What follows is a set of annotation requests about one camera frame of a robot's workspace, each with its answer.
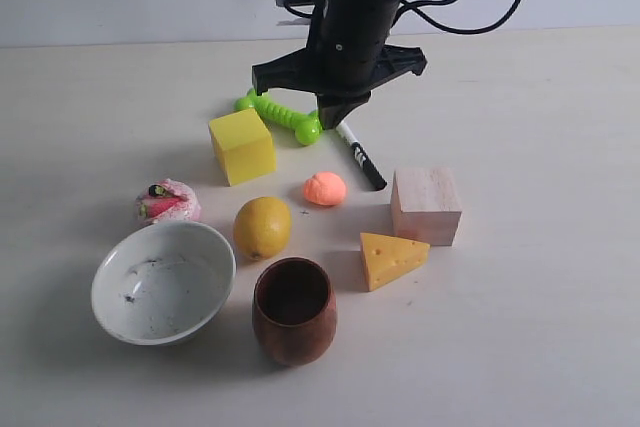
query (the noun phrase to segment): wooden cup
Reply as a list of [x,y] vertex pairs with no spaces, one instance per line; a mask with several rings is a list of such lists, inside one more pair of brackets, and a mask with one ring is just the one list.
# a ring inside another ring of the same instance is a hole
[[253,294],[253,330],[264,352],[286,366],[317,360],[333,341],[336,298],[327,273],[300,257],[267,267]]

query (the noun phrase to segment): orange ball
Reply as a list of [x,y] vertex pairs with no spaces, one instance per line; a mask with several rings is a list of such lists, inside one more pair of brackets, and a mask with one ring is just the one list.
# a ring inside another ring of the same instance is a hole
[[304,183],[304,198],[318,205],[338,205],[347,197],[347,184],[333,172],[318,172]]

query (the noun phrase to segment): yellow lemon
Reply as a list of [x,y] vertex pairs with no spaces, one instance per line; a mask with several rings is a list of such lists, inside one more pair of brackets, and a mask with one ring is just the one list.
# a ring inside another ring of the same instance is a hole
[[277,197],[259,197],[242,206],[233,224],[238,250],[251,260],[273,257],[287,246],[291,212]]

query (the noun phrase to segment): black marker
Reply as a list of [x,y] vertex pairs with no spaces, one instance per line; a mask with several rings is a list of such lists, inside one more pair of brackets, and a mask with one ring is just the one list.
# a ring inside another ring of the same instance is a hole
[[356,139],[356,136],[353,135],[353,132],[345,121],[338,124],[336,132],[338,132],[338,135],[347,143],[353,152],[353,157],[356,159],[356,162],[358,162],[358,165],[364,172],[364,175],[369,179],[374,190],[383,190],[387,186],[387,181],[384,180],[382,175],[380,175],[380,172],[378,172],[376,166],[373,165],[373,162],[371,162],[371,159],[362,148],[362,145],[360,145],[360,142],[358,142],[358,139]]

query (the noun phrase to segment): white table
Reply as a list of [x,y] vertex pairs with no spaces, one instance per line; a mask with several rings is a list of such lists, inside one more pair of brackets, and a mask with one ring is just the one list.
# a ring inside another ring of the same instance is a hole
[[[367,191],[335,135],[299,148],[274,129],[278,172],[236,187],[210,146],[207,121],[251,64],[303,41],[0,51],[0,425],[640,425],[640,28],[394,41],[429,67],[350,125],[389,180],[451,167],[464,212],[454,247],[373,293],[358,235],[391,232],[390,187]],[[345,205],[301,204],[318,170],[345,177]],[[325,356],[283,370],[260,354],[249,308],[269,262],[241,262],[190,344],[138,348],[98,327],[95,269],[132,231],[135,195],[167,176],[226,235],[248,199],[290,203],[282,256],[319,261],[338,295]]]

